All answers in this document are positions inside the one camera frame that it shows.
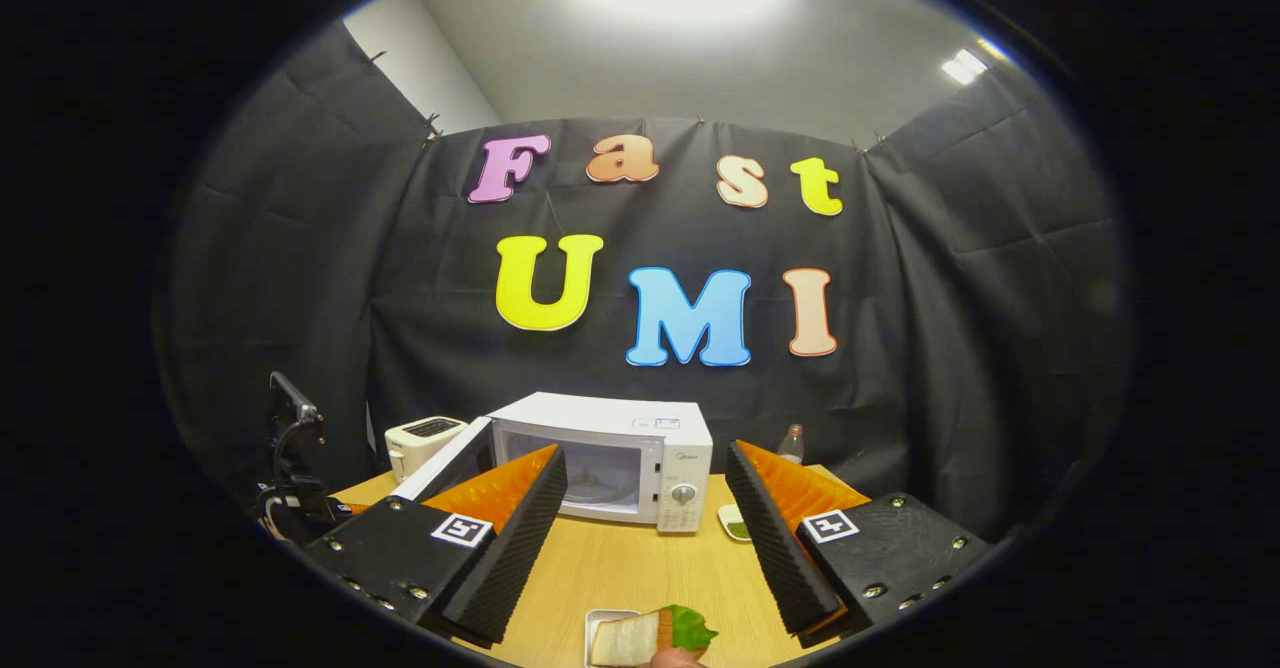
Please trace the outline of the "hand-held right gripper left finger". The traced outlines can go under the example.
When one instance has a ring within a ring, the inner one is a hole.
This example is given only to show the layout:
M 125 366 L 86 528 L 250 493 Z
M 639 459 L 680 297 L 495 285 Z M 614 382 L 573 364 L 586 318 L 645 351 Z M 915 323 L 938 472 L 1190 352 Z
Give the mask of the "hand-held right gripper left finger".
M 489 648 L 506 636 L 566 490 L 553 443 L 425 502 L 384 498 L 305 555 L 384 612 Z

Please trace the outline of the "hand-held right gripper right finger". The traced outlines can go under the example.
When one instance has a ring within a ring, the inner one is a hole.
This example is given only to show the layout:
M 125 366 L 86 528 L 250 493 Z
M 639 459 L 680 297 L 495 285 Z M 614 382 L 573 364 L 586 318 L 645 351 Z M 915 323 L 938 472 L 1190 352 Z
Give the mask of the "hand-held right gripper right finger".
M 846 637 L 923 610 L 993 550 L 906 491 L 860 491 L 737 440 L 724 477 L 795 637 Z

